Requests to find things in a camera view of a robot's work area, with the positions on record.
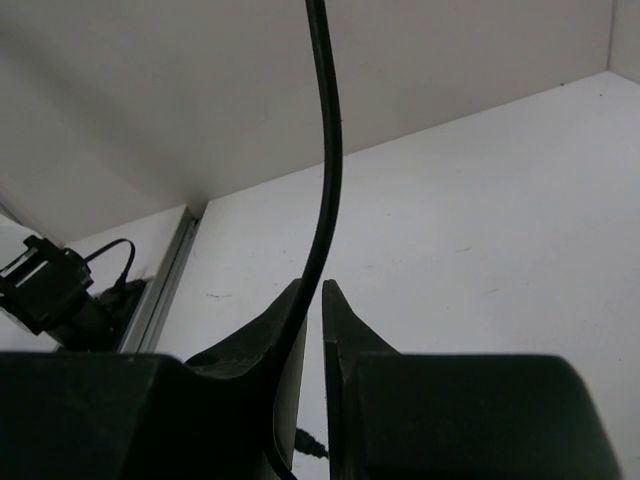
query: white floor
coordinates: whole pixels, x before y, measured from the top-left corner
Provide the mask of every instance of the white floor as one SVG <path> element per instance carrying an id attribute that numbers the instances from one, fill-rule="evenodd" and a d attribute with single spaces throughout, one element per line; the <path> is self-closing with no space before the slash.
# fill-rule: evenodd
<path id="1" fill-rule="evenodd" d="M 158 351 L 207 348 L 300 275 L 321 177 L 209 204 Z M 564 356 L 640 478 L 640 86 L 603 73 L 350 155 L 325 277 L 400 351 Z M 298 423 L 326 442 L 322 365 L 316 297 Z"/>

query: white surface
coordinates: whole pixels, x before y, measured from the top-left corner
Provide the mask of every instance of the white surface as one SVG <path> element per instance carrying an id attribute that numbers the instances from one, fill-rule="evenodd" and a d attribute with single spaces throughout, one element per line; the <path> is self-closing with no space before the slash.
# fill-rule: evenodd
<path id="1" fill-rule="evenodd" d="M 640 478 L 639 131 L 640 86 L 603 73 L 350 155 L 324 277 L 403 352 L 566 357 Z M 321 177 L 209 204 L 158 351 L 211 346 L 300 275 Z M 320 325 L 316 296 L 299 425 L 326 442 Z"/>
<path id="2" fill-rule="evenodd" d="M 160 212 L 92 237 L 72 242 L 67 246 L 82 256 L 86 256 L 112 240 L 123 237 L 128 238 L 136 244 L 136 258 L 128 277 L 129 280 L 149 279 L 158 272 L 185 208 L 185 206 L 181 206 Z M 16 236 L 13 232 L 10 238 L 8 238 L 8 233 L 5 236 L 7 230 L 0 224 L 2 258 L 6 258 L 5 254 L 7 256 L 11 254 L 15 258 L 24 252 L 24 245 L 21 242 L 30 233 L 24 229 L 21 230 L 23 231 L 22 238 L 16 241 Z M 128 255 L 129 247 L 127 245 L 118 245 L 113 250 L 105 252 L 104 255 L 91 262 L 91 277 L 95 283 L 89 287 L 89 293 L 95 295 L 111 287 L 122 272 Z M 50 351 L 55 345 L 56 342 L 47 334 L 42 333 L 36 337 L 0 313 L 0 351 Z"/>
<path id="3" fill-rule="evenodd" d="M 347 153 L 605 70 L 611 5 L 328 0 Z M 0 189 L 63 240 L 322 160 L 302 1 L 5 0 L 0 31 Z"/>
<path id="4" fill-rule="evenodd" d="M 616 0 L 611 70 L 640 83 L 640 0 Z"/>

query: black cable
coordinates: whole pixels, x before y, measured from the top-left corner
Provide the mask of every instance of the black cable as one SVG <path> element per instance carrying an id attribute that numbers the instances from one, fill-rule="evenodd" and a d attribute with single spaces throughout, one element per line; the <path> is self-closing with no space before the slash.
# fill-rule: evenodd
<path id="1" fill-rule="evenodd" d="M 300 287 L 291 304 L 289 314 L 276 341 L 270 358 L 272 375 L 267 380 L 267 411 L 265 412 L 264 447 L 272 468 L 281 479 L 295 480 L 278 451 L 274 438 L 276 393 L 280 375 L 289 353 L 298 336 L 300 327 L 307 316 L 309 305 L 320 281 L 320 275 L 329 254 L 333 232 L 338 219 L 340 188 L 342 183 L 342 121 L 336 81 L 331 38 L 324 0 L 305 0 L 311 35 L 311 45 L 318 78 L 320 105 L 322 107 L 322 128 L 324 131 L 324 186 L 316 233 L 311 251 L 302 274 Z"/>
<path id="2" fill-rule="evenodd" d="M 122 270 L 122 273 L 118 277 L 118 280 L 116 280 L 114 287 L 124 287 L 124 285 L 127 283 L 127 276 L 129 275 L 129 271 L 131 270 L 131 266 L 133 265 L 133 260 L 136 258 L 136 246 L 133 244 L 131 240 L 127 240 L 126 238 L 119 238 L 117 240 L 114 240 L 113 242 L 106 244 L 104 247 L 99 248 L 98 250 L 93 252 L 91 255 L 87 255 L 84 259 L 86 263 L 89 263 L 92 260 L 95 260 L 97 257 L 102 255 L 103 253 L 105 253 L 106 251 L 111 250 L 113 247 L 118 246 L 121 243 L 128 243 L 129 247 L 131 247 L 131 250 L 129 252 L 129 258 L 127 259 L 127 263 L 124 266 L 124 270 Z"/>

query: black device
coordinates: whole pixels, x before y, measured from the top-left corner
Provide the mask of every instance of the black device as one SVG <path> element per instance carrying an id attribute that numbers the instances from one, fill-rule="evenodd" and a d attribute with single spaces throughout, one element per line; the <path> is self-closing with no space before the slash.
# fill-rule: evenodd
<path id="1" fill-rule="evenodd" d="M 0 308 L 34 335 L 46 331 L 66 350 L 115 351 L 145 282 L 126 282 L 125 273 L 94 298 L 87 293 L 92 256 L 83 259 L 36 236 L 23 243 L 26 251 L 0 270 Z"/>
<path id="2" fill-rule="evenodd" d="M 3 478 L 295 479 L 306 313 L 342 174 L 325 7 L 306 5 L 325 175 L 302 278 L 184 365 L 162 355 L 0 354 Z M 565 361 L 401 355 L 353 313 L 334 281 L 324 284 L 322 306 L 332 478 L 619 478 L 588 392 Z"/>

